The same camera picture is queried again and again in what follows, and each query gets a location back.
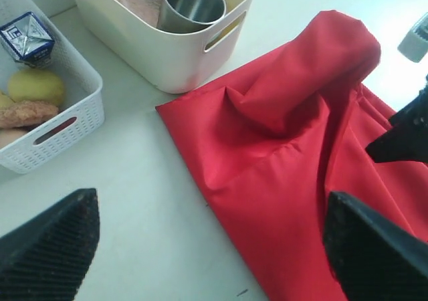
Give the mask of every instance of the metal cup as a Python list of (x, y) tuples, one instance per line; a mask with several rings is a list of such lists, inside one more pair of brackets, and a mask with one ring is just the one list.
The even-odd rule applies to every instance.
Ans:
[(200, 31), (226, 14), (225, 0), (162, 0), (157, 28), (172, 33)]

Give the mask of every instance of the red cloth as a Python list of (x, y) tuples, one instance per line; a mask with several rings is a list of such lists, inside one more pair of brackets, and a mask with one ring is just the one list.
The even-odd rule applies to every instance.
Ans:
[(360, 21), (325, 11), (295, 40), (157, 108), (272, 301), (346, 300), (322, 245), (331, 190), (428, 239), (427, 167), (374, 164), (364, 151), (393, 114), (361, 84), (379, 58)]

